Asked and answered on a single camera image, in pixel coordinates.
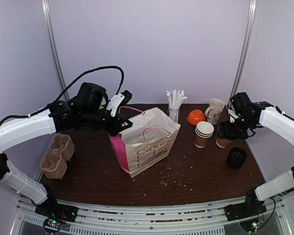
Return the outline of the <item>white pink paper bag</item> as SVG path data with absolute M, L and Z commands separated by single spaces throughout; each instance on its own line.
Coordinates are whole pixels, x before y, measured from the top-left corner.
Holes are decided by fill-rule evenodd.
M 109 138 L 120 167 L 134 178 L 169 155 L 181 125 L 157 107 L 142 111 L 121 106 L 118 114 L 122 108 L 139 114 L 129 119 L 132 127 Z

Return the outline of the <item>single brown paper cup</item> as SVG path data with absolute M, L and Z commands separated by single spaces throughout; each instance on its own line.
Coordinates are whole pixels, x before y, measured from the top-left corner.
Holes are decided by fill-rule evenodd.
M 216 144 L 220 148 L 226 148 L 233 140 L 216 138 Z

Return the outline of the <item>stack of black cup lids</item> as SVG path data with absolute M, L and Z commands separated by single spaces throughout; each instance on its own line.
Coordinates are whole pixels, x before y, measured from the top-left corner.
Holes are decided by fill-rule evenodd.
M 240 169 L 247 159 L 247 153 L 240 147 L 233 147 L 230 149 L 226 159 L 227 165 L 231 169 Z

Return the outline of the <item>stack of brown paper cups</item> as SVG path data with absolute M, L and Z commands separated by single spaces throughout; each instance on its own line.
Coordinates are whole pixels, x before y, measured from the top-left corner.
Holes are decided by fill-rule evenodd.
M 212 137 L 213 132 L 214 126 L 211 123 L 206 121 L 199 122 L 195 128 L 195 146 L 198 148 L 204 148 L 209 138 Z

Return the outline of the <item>stack of pulp cup carriers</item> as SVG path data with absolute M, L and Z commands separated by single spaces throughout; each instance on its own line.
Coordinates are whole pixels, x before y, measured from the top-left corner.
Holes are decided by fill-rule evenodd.
M 62 180 L 67 171 L 67 162 L 71 160 L 75 151 L 74 143 L 69 135 L 55 136 L 49 151 L 40 161 L 40 169 L 49 179 Z

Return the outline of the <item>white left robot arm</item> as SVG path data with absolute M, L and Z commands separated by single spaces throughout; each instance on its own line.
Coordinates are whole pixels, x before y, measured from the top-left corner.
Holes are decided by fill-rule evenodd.
M 52 199 L 52 193 L 18 170 L 6 152 L 23 143 L 33 143 L 41 136 L 69 129 L 105 130 L 115 137 L 132 126 L 131 121 L 118 113 L 118 109 L 131 98 L 129 91 L 117 92 L 108 98 L 104 87 L 84 82 L 78 94 L 69 101 L 57 100 L 34 114 L 14 117 L 0 124 L 0 183 L 41 205 L 49 217 L 57 217 L 61 208 Z

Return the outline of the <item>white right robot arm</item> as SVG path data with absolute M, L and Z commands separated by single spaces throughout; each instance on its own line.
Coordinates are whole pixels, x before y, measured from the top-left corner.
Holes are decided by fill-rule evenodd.
M 230 103 L 230 119 L 219 123 L 216 144 L 225 148 L 235 140 L 249 141 L 266 178 L 242 204 L 242 213 L 252 216 L 260 202 L 294 191 L 294 119 L 267 101 L 251 101 L 245 92 Z

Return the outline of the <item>white ceramic mug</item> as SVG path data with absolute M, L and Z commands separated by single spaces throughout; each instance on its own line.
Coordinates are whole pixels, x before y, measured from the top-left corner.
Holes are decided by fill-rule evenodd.
M 206 121 L 212 125 L 216 125 L 221 117 L 225 103 L 218 99 L 212 98 L 209 101 L 209 107 L 205 110 Z

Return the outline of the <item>orange plastic bowl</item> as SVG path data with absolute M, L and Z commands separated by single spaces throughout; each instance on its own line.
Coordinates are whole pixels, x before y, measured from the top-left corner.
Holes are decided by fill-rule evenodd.
M 199 122 L 206 121 L 205 114 L 199 109 L 192 110 L 187 116 L 187 121 L 196 126 Z

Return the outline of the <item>glass jar of straws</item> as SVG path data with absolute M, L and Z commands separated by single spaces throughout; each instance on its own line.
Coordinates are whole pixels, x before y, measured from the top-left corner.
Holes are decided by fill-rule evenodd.
M 166 96 L 168 100 L 167 115 L 172 121 L 178 123 L 180 106 L 184 101 L 187 101 L 188 97 L 185 96 L 184 90 L 177 89 L 166 90 Z

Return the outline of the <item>aluminium frame post right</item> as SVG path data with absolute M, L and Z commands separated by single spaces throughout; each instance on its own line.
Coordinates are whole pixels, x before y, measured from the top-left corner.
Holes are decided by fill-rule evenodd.
M 245 77 L 245 72 L 247 69 L 247 59 L 251 51 L 253 35 L 255 30 L 256 18 L 257 18 L 257 0 L 250 0 L 248 7 L 248 14 L 245 26 L 245 34 L 243 38 L 243 45 L 241 50 L 241 55 L 238 62 L 238 67 L 235 74 L 234 83 L 230 93 L 230 98 L 238 93 L 242 87 L 242 83 Z

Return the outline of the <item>aluminium frame post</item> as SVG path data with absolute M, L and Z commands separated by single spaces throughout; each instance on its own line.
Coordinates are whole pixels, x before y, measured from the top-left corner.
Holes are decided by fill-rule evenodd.
M 241 50 L 241 55 L 238 62 L 238 67 L 235 74 L 234 83 L 230 93 L 230 98 L 238 93 L 242 87 L 242 83 L 245 77 L 245 72 L 247 69 L 247 59 L 251 51 L 253 35 L 255 30 L 256 18 L 257 18 L 257 0 L 250 0 L 248 7 L 248 14 L 245 26 L 245 34 L 243 38 L 243 45 Z
M 55 41 L 55 36 L 53 32 L 53 25 L 52 25 L 52 19 L 51 19 L 51 13 L 50 13 L 50 7 L 49 7 L 49 1 L 48 0 L 42 0 L 42 10 L 43 10 L 43 15 L 45 19 L 45 24 L 47 28 L 47 34 L 49 38 L 49 46 L 51 49 L 51 54 L 52 54 L 52 60 L 56 72 L 57 79 L 59 81 L 60 89 L 61 91 L 64 91 L 66 88 L 66 84 L 63 78 L 63 73 L 62 73 L 62 68 L 60 65 L 60 60 L 58 56 L 58 51 L 56 47 L 56 41 Z

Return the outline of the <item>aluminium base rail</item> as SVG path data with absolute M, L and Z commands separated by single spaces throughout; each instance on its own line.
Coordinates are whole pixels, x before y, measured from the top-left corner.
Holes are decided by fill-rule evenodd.
M 291 235 L 282 199 L 266 202 L 267 212 L 228 221 L 227 205 L 242 203 L 243 197 L 207 203 L 121 207 L 61 201 L 77 207 L 75 222 L 66 222 L 60 235 L 247 235 L 242 225 L 259 219 L 266 223 L 258 235 Z

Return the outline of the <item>aluminium frame post left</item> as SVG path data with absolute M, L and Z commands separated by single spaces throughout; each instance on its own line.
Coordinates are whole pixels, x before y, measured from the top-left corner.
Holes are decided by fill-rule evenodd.
M 52 54 L 52 60 L 56 72 L 57 79 L 59 81 L 60 89 L 61 91 L 64 91 L 66 88 L 66 84 L 63 78 L 63 73 L 62 73 L 62 68 L 60 65 L 60 60 L 58 56 L 58 51 L 56 47 L 56 41 L 55 41 L 55 36 L 53 32 L 53 25 L 52 25 L 52 19 L 51 19 L 51 13 L 50 13 L 50 7 L 49 7 L 49 1 L 48 0 L 42 0 L 42 10 L 43 10 L 43 15 L 45 19 L 45 24 L 47 28 L 47 34 L 49 38 L 49 46 L 51 49 L 51 54 Z

